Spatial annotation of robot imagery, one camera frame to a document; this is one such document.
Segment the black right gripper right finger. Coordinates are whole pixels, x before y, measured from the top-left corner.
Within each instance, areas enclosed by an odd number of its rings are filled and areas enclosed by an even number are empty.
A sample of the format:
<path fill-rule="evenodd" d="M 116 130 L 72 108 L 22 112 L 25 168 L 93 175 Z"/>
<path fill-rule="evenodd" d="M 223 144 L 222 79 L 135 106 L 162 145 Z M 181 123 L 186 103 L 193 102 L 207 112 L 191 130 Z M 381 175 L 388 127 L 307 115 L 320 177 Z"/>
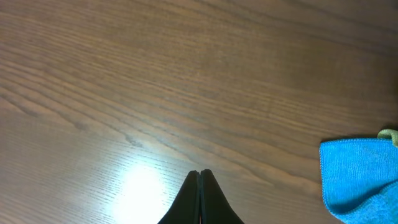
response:
<path fill-rule="evenodd" d="M 200 172 L 201 224 L 243 224 L 209 169 Z"/>

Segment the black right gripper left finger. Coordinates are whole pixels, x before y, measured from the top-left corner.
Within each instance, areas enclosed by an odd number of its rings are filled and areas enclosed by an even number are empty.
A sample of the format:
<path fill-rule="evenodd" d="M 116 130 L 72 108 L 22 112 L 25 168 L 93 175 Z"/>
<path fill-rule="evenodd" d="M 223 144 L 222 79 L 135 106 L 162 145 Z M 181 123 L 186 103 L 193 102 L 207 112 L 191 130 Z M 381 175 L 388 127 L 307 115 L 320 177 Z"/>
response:
<path fill-rule="evenodd" d="M 199 173 L 190 171 L 159 224 L 199 224 Z"/>

